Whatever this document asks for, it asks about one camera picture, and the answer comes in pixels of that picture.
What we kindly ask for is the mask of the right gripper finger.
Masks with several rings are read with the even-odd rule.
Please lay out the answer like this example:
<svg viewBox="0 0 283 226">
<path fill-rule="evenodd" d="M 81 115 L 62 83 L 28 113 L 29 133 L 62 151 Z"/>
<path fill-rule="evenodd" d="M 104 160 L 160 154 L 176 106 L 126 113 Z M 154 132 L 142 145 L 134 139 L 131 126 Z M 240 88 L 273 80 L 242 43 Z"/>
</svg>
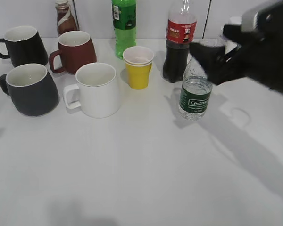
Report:
<svg viewBox="0 0 283 226">
<path fill-rule="evenodd" d="M 265 39 L 265 36 L 259 32 L 242 32 L 241 25 L 234 26 L 233 28 L 237 28 L 237 33 L 235 34 L 234 40 L 240 45 L 259 42 Z"/>
<path fill-rule="evenodd" d="M 192 42 L 189 44 L 189 52 L 200 64 L 207 79 L 215 85 L 220 85 L 245 77 L 241 68 L 241 56 L 247 45 L 239 43 L 227 53 L 226 45 L 207 46 Z"/>
</svg>

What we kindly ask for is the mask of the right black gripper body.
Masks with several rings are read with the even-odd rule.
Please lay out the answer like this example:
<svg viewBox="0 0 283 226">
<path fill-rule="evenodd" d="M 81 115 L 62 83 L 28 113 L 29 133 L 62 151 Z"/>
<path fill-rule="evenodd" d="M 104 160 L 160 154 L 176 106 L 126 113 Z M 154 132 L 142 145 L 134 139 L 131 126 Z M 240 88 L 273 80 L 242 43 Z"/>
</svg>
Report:
<svg viewBox="0 0 283 226">
<path fill-rule="evenodd" d="M 254 32 L 263 34 L 265 39 L 244 48 L 243 74 L 283 94 L 283 3 L 264 10 Z"/>
</svg>

